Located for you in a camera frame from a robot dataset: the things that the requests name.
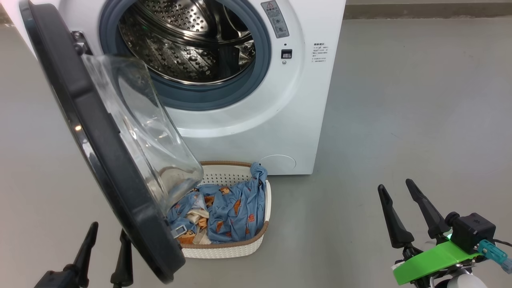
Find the stainless steel drum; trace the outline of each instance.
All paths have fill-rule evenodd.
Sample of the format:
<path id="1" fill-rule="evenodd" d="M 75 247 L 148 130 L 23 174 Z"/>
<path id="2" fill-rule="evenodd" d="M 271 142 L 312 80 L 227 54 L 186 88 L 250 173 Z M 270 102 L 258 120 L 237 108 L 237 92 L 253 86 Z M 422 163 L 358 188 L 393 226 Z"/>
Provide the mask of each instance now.
<path id="1" fill-rule="evenodd" d="M 227 81 L 256 53 L 244 23 L 215 0 L 139 0 L 123 15 L 119 31 L 134 56 L 183 84 Z"/>

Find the door hinge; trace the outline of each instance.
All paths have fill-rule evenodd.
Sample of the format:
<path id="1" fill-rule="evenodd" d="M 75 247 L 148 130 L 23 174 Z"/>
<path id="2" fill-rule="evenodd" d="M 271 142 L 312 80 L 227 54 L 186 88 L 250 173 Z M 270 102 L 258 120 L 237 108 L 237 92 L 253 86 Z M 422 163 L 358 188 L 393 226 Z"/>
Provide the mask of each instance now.
<path id="1" fill-rule="evenodd" d="M 71 31 L 71 35 L 75 40 L 75 49 L 78 55 L 82 56 L 83 54 L 93 54 L 82 31 Z"/>

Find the cable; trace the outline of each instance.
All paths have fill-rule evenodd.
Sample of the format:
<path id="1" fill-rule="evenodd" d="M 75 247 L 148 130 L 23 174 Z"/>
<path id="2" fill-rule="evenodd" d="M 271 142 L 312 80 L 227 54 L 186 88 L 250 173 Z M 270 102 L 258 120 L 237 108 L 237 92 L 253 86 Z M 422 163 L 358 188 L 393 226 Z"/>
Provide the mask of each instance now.
<path id="1" fill-rule="evenodd" d="M 508 242 L 505 242 L 505 241 L 501 241 L 501 240 L 498 240 L 498 239 L 493 239 L 493 241 L 496 242 L 496 243 L 500 243 L 500 244 L 512 247 L 512 244 L 510 244 Z"/>

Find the warning label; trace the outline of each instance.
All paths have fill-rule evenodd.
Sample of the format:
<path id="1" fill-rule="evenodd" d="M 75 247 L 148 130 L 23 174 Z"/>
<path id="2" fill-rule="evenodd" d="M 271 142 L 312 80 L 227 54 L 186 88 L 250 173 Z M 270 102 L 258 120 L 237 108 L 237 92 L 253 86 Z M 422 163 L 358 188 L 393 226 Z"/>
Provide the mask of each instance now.
<path id="1" fill-rule="evenodd" d="M 281 14 L 278 4 L 275 1 L 263 2 L 261 3 L 261 7 L 265 10 L 265 13 L 267 13 L 270 23 L 272 23 L 275 36 L 277 38 L 290 36 L 288 27 L 286 26 L 285 19 Z"/>
<path id="2" fill-rule="evenodd" d="M 311 52 L 311 62 L 312 63 L 326 62 L 328 53 L 329 53 L 329 46 L 325 45 L 324 42 L 314 43 L 313 51 Z"/>

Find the blue fabric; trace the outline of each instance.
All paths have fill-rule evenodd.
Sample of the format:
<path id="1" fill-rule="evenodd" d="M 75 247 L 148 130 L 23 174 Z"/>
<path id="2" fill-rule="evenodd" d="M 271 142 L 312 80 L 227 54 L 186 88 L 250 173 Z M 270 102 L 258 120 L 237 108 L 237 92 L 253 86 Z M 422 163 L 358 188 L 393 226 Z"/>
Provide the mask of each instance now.
<path id="1" fill-rule="evenodd" d="M 226 187 L 205 184 L 197 187 L 173 206 L 167 217 L 171 228 L 185 225 L 196 233 L 195 225 L 185 218 L 200 193 L 209 212 L 208 238 L 213 243 L 249 240 L 263 227 L 265 221 L 265 189 L 267 170 L 253 163 L 252 179 Z"/>

